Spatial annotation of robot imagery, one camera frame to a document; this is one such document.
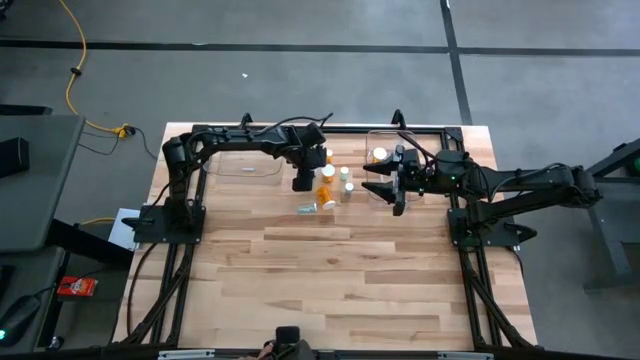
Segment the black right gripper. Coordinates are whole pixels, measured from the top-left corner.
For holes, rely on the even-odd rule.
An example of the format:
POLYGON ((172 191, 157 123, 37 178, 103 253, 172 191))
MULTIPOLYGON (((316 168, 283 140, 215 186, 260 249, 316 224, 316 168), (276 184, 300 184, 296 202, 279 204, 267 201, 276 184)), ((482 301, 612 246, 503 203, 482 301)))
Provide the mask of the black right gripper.
POLYGON ((419 196, 441 193, 434 170, 421 165, 419 151, 416 149, 406 149, 402 145, 397 145, 393 158, 365 164, 363 169, 386 176, 390 176, 395 171, 393 182, 361 183, 363 188, 387 204, 394 204, 394 216, 401 216, 404 213, 407 192, 417 193, 419 196))

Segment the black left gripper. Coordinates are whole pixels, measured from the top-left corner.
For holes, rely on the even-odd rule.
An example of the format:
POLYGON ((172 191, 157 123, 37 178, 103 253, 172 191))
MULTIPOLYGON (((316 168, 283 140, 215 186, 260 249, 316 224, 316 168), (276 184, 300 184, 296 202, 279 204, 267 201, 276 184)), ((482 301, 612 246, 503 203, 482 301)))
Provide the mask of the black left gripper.
POLYGON ((292 190, 311 191, 315 170, 327 165, 327 149, 323 146, 326 138, 316 123, 305 127, 286 126, 285 132, 288 145, 283 150, 283 157, 296 169, 292 190))

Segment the clear plastic bin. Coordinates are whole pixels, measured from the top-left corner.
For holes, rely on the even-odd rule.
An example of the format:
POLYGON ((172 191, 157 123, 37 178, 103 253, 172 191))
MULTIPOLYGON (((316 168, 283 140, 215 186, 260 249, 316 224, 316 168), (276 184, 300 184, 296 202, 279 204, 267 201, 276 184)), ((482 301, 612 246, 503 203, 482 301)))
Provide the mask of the clear plastic bin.
MULTIPOLYGON (((416 149, 415 146, 412 145, 411 142, 407 141, 406 138, 412 139, 413 142, 417 143, 416 134, 411 131, 390 131, 390 130, 378 130, 378 131, 370 131, 365 139, 365 150, 366 150, 366 160, 365 164, 373 163, 372 162, 372 151, 376 147, 384 148, 388 156, 394 154, 394 150, 397 145, 402 145, 406 149, 416 149)), ((423 165, 424 161, 422 159, 422 155, 419 151, 420 162, 423 165)), ((365 182, 389 182, 394 180, 395 172, 390 176, 380 175, 372 172, 365 171, 365 182)), ((369 197, 369 205, 372 208, 388 208, 393 204, 389 205, 384 200, 380 199, 376 195, 370 193, 367 190, 369 197)), ((407 207, 409 207, 409 203, 419 201, 421 198, 417 193, 406 193, 407 207)))
POLYGON ((203 169, 218 177, 263 178, 278 175, 283 165, 282 158, 260 150, 223 151, 212 155, 203 169))

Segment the black handheld device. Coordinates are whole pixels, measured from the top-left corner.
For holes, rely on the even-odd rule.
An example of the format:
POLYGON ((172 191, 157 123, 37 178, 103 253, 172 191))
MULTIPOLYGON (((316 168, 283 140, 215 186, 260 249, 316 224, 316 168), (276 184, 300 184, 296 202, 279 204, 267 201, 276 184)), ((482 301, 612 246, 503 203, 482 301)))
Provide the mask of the black handheld device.
POLYGON ((309 344, 301 338, 296 326, 281 326, 275 330, 274 360, 316 360, 309 344))

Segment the white paper sheet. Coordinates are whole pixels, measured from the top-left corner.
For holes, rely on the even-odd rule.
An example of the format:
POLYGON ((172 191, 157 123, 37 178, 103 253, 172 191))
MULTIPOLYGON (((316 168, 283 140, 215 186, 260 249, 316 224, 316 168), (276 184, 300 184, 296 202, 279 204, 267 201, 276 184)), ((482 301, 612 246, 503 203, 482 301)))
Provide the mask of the white paper sheet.
POLYGON ((124 218, 137 218, 139 214, 139 210, 120 208, 112 225, 108 242, 129 251, 136 251, 139 248, 139 244, 134 241, 135 233, 122 220, 124 218))

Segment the person's hand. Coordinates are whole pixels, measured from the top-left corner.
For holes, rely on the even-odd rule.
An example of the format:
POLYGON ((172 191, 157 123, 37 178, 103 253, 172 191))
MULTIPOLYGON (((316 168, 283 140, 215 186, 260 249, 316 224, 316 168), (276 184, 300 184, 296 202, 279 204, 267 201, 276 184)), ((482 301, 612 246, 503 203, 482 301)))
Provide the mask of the person's hand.
POLYGON ((267 343, 255 357, 249 357, 248 360, 267 360, 273 355, 274 344, 267 343))

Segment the black metal stand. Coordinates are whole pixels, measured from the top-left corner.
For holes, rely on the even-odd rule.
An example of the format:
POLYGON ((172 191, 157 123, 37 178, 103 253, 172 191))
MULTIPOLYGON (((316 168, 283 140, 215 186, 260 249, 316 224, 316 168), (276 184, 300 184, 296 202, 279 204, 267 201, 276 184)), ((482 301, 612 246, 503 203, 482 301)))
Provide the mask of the black metal stand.
POLYGON ((640 246, 640 177, 629 176, 626 165, 640 157, 640 138, 614 148, 587 169, 603 199, 588 209, 596 238, 603 245, 611 272, 583 285, 587 293, 640 287, 640 269, 634 270, 625 252, 640 246))

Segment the black speaker box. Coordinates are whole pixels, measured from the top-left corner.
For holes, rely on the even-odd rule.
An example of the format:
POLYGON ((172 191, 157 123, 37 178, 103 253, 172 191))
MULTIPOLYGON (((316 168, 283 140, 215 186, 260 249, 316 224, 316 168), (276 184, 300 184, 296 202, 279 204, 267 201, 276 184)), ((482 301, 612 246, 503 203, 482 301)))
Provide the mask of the black speaker box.
POLYGON ((15 175, 30 168, 29 142, 14 137, 0 142, 0 178, 15 175))

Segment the dark grey low desk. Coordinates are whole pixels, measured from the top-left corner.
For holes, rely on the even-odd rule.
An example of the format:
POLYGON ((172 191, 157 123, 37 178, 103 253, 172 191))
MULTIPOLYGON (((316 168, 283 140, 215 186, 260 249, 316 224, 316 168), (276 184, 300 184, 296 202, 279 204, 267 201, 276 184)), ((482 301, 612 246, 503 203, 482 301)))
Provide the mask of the dark grey low desk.
MULTIPOLYGON (((68 263, 68 255, 58 247, 46 247, 33 252, 0 255, 0 265, 14 268, 6 291, 0 297, 0 318, 21 296, 51 288, 68 263)), ((28 353, 46 347, 56 327, 61 305, 55 291, 48 289, 39 295, 40 307, 22 338, 13 346, 0 346, 0 355, 28 353)))

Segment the black computer mouse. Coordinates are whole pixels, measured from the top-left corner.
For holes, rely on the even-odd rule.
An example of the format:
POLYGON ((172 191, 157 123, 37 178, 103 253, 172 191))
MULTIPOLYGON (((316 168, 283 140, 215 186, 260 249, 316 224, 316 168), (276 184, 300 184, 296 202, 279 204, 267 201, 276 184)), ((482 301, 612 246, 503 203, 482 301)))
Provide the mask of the black computer mouse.
POLYGON ((11 347, 24 336, 40 308, 35 295, 18 298, 0 317, 0 347, 11 347))

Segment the black aluminium table frame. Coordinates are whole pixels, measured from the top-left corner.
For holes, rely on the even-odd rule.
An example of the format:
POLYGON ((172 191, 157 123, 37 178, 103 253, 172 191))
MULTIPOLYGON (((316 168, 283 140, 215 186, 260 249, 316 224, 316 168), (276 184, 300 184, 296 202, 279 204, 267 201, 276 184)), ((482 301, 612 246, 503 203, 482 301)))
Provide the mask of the black aluminium table frame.
POLYGON ((343 181, 330 183, 331 210, 299 214, 314 192, 295 192, 295 170, 231 178, 195 173, 188 195, 206 208, 186 291, 173 296, 150 340, 183 347, 258 348, 279 326, 296 326, 331 350, 469 350, 467 292, 446 213, 437 195, 402 216, 372 208, 365 139, 388 125, 330 125, 326 145, 343 181))

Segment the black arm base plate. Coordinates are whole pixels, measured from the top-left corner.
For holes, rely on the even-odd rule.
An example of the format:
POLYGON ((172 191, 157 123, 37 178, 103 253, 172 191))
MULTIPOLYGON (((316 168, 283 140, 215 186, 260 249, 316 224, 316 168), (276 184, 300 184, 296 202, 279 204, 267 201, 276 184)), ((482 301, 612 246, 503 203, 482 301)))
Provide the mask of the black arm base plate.
POLYGON ((196 244, 201 241, 205 207, 143 206, 139 217, 120 220, 134 231, 135 243, 196 244))
POLYGON ((457 247, 517 247, 537 236, 535 229, 515 223, 512 217, 473 223, 462 208, 449 209, 447 220, 451 242, 457 247))

